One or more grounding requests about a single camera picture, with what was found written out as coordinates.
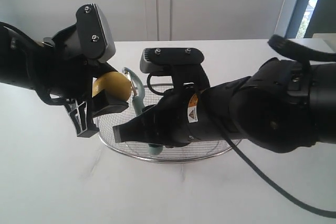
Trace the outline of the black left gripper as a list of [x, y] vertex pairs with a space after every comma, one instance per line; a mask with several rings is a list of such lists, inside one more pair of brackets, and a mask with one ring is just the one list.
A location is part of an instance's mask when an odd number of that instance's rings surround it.
[[43, 41], [35, 41], [34, 47], [34, 90], [44, 103], [69, 103], [64, 107], [77, 137], [90, 138], [98, 133], [93, 118], [128, 108], [127, 101], [106, 90], [92, 98], [92, 106], [87, 101], [78, 101], [92, 96], [93, 78], [115, 68], [108, 62], [90, 60], [81, 52], [76, 24]]

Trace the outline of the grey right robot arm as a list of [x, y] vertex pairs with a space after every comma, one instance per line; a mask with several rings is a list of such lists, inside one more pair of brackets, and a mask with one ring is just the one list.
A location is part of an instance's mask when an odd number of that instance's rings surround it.
[[169, 147], [247, 139], [275, 153], [335, 143], [334, 70], [272, 58], [252, 76], [207, 89], [191, 83], [114, 126], [114, 138]]

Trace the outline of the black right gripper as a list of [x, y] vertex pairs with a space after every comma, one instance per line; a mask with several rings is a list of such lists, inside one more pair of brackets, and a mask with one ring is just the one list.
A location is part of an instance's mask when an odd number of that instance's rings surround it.
[[230, 117], [229, 103], [244, 81], [232, 81], [205, 90], [187, 87], [179, 94], [163, 97], [146, 106], [130, 121], [113, 126], [117, 143], [141, 142], [171, 147], [192, 143], [241, 140]]

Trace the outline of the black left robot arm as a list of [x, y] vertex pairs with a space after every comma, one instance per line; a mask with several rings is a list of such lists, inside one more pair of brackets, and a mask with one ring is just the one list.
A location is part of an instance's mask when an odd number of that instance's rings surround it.
[[1, 23], [1, 83], [33, 90], [46, 105], [63, 106], [72, 120], [78, 137], [91, 137], [99, 132], [93, 119], [121, 113], [129, 107], [126, 98], [108, 91], [92, 93], [93, 79], [119, 72], [70, 50], [58, 37], [51, 44], [34, 41], [18, 28]]

